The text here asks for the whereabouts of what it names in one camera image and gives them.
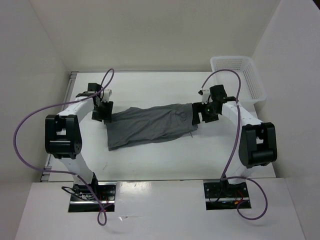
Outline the grey shorts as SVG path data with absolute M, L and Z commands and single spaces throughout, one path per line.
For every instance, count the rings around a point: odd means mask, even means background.
M 198 129 L 193 125 L 191 103 L 154 106 L 151 108 L 130 107 L 112 115 L 105 122 L 109 151 L 149 143 L 176 140 Z

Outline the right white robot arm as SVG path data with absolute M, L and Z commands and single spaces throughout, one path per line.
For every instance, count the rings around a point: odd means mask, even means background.
M 193 125 L 214 122 L 222 116 L 236 126 L 231 160 L 222 173 L 217 194 L 219 198 L 230 197 L 246 178 L 277 160 L 276 128 L 273 123 L 253 116 L 235 96 L 228 96 L 223 85 L 198 93 L 202 100 L 191 105 Z

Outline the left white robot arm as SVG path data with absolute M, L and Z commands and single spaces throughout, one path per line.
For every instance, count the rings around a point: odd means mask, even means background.
M 68 107 L 56 115 L 45 118 L 45 150 L 59 159 L 68 172 L 72 173 L 75 191 L 89 200 L 100 194 L 98 179 L 89 169 L 81 154 L 83 140 L 80 122 L 89 113 L 91 119 L 103 122 L 112 120 L 112 91 L 103 89 L 98 83 L 89 83 L 87 91 L 79 93 Z

